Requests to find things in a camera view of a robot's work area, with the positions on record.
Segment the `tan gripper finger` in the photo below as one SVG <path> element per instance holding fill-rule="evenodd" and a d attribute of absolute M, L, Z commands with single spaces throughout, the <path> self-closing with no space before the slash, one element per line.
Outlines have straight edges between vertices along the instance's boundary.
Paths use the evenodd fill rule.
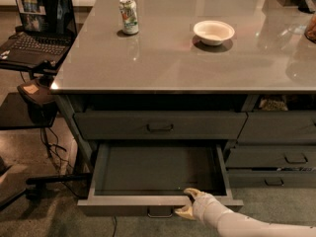
<path fill-rule="evenodd" d="M 186 188 L 186 189 L 184 189 L 184 193 L 186 195 L 192 197 L 193 199 L 197 199 L 197 198 L 204 195 L 204 192 L 202 192 L 198 189 L 195 189 L 195 188 Z"/>
<path fill-rule="evenodd" d="M 175 213 L 180 217 L 183 217 L 188 220 L 194 220 L 193 208 L 190 205 L 185 205 L 181 208 L 176 208 Z"/>

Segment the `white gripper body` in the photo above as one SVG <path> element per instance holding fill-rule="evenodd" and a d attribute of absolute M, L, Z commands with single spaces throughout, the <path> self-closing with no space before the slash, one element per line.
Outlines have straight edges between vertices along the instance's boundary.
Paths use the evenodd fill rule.
<path fill-rule="evenodd" d="M 228 225 L 229 215 L 232 211 L 219 202 L 213 195 L 198 192 L 194 195 L 193 216 L 205 226 L 222 230 Z"/>

